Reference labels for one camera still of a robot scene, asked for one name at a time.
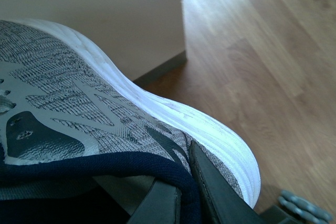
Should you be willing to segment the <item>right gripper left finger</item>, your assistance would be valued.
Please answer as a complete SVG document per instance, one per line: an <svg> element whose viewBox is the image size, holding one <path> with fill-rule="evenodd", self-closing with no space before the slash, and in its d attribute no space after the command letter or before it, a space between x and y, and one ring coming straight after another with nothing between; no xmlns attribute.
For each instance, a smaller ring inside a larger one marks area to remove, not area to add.
<svg viewBox="0 0 336 224"><path fill-rule="evenodd" d="M155 179L148 194L128 220L134 223L169 223L181 221L181 191Z"/></svg>

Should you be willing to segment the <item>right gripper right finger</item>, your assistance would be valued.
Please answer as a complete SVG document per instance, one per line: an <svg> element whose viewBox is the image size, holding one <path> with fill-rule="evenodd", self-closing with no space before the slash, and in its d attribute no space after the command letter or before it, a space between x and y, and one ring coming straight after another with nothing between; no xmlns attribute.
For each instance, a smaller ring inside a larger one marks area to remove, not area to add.
<svg viewBox="0 0 336 224"><path fill-rule="evenodd" d="M203 223L265 223L236 194L195 141L191 142L189 158L199 188Z"/></svg>

